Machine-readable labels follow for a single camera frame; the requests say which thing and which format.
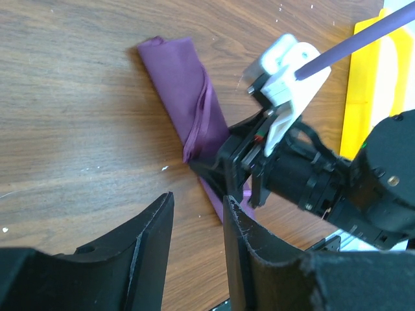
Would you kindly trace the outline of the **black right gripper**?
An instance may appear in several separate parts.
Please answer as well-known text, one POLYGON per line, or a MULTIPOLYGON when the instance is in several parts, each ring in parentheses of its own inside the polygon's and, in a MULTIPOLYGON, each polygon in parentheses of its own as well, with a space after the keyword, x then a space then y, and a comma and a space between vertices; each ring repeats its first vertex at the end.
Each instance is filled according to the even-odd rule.
POLYGON ((301 117, 295 118, 271 154, 265 154, 270 125, 282 115, 260 93, 266 78, 261 75, 250 86, 263 109, 231 129, 230 138, 220 149, 220 164, 209 157, 192 159, 189 166, 221 198, 231 196, 241 202, 244 184, 250 179, 248 203, 252 208, 264 205, 274 193, 302 210, 322 216, 339 197, 340 158, 301 117))

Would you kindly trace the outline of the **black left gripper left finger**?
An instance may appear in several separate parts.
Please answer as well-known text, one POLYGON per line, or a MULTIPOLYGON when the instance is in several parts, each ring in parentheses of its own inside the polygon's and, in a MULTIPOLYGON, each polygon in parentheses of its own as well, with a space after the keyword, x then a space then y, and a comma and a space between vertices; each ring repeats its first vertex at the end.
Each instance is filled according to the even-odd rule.
POLYGON ((1 309, 160 310, 173 216, 168 192, 72 255, 1 248, 1 309))

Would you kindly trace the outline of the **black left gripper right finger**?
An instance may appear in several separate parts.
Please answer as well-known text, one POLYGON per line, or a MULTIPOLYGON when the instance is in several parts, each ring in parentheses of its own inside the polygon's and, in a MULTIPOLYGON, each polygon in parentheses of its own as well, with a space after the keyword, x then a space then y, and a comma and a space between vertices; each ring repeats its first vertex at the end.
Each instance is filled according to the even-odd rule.
POLYGON ((223 199, 233 310, 413 310, 413 251, 303 251, 223 199))

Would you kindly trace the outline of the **purple cloth napkin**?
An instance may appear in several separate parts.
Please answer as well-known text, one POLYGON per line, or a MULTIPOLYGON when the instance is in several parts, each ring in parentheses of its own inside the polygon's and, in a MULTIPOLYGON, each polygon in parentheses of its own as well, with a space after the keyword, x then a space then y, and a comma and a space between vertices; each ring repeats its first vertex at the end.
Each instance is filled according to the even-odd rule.
POLYGON ((180 138, 183 162, 215 157, 230 132, 192 39, 156 36, 137 49, 180 138))

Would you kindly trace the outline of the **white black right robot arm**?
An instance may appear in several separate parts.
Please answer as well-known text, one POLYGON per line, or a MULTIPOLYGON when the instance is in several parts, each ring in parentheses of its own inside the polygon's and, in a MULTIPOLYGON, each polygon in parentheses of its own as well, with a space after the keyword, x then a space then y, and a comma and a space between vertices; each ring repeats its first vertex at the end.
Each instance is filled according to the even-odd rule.
POLYGON ((414 238, 414 112, 379 122, 354 159, 334 154, 301 119, 294 121, 270 156, 265 139, 282 111, 260 93, 266 76, 249 92, 261 111, 230 128, 213 157, 189 165, 219 196, 264 205, 270 193, 379 249, 414 238))

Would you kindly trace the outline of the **yellow plastic tray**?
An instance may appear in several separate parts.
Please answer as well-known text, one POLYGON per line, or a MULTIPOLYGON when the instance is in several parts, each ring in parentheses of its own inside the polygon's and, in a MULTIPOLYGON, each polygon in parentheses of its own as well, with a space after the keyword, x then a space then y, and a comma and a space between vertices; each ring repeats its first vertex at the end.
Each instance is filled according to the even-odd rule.
POLYGON ((414 32, 407 26, 351 55, 340 155, 353 159, 386 117, 414 109, 414 32))

